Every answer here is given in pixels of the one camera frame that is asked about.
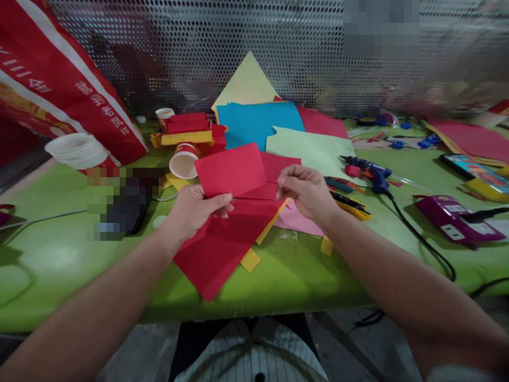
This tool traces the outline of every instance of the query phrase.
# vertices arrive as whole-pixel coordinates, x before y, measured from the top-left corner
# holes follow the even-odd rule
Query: red bag
[[[91,133],[120,164],[146,153],[117,92],[46,1],[2,2],[0,115],[51,138]]]

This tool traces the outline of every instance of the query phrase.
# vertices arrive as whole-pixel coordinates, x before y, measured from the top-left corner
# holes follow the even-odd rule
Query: perforated metal panel
[[[507,0],[422,0],[416,57],[346,57],[342,1],[50,3],[133,115],[209,108],[250,50],[283,98],[335,116],[449,114],[509,96]]]

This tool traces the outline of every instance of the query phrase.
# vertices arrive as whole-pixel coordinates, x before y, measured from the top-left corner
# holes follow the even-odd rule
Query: white paper cup
[[[155,111],[155,115],[159,120],[159,125],[161,126],[161,133],[166,134],[168,132],[168,123],[170,123],[170,118],[175,115],[173,109],[170,108],[162,108]]]
[[[195,161],[198,160],[198,151],[191,143],[180,143],[175,154],[170,159],[170,171],[180,179],[193,179],[198,176]]]
[[[87,133],[64,135],[47,143],[44,149],[85,175],[90,167],[117,167],[104,146]]]

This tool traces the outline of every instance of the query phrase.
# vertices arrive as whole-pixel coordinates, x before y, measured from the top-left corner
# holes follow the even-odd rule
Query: pink paper
[[[485,127],[452,120],[427,118],[428,122],[470,155],[509,163],[509,141]]]
[[[305,218],[297,209],[295,201],[290,199],[285,208],[279,214],[274,225],[280,228],[291,229],[310,235],[323,236],[323,231],[312,221]]]

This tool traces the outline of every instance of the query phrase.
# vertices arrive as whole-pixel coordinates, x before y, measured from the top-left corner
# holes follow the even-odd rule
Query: yellow paper
[[[260,263],[260,261],[260,256],[258,256],[252,248],[249,248],[244,258],[240,261],[240,264],[245,268],[246,271],[251,273]]]
[[[187,180],[185,179],[180,179],[180,178],[177,178],[175,175],[173,175],[172,173],[169,173],[169,174],[166,174],[166,178],[167,180],[169,180],[171,182],[172,185],[175,186],[175,188],[177,189],[177,191],[180,191],[180,189],[183,187],[183,186],[189,186],[191,183],[189,183]]]
[[[217,115],[218,105],[226,105],[228,102],[243,105],[272,102],[274,96],[279,95],[250,51],[212,105],[212,109]]]
[[[332,256],[333,249],[334,246],[332,245],[332,242],[329,240],[329,238],[327,236],[323,236],[322,247],[320,248],[320,250],[327,256]]]
[[[214,138],[212,138],[212,130],[207,130],[203,132],[161,135],[161,143],[163,144],[163,146],[173,146],[183,142],[205,143],[213,141]]]
[[[272,220],[267,224],[267,226],[265,227],[264,231],[260,234],[260,236],[258,236],[258,239],[256,239],[256,244],[261,245],[261,242],[265,239],[265,236],[267,236],[268,232],[270,231],[270,229],[276,222],[277,218],[279,217],[279,214],[281,213],[283,208],[285,208],[286,203],[288,203],[289,200],[290,200],[290,198],[286,198],[286,200],[283,202],[281,207],[279,207],[279,210],[277,210],[277,212],[274,215],[274,217],[272,218]]]

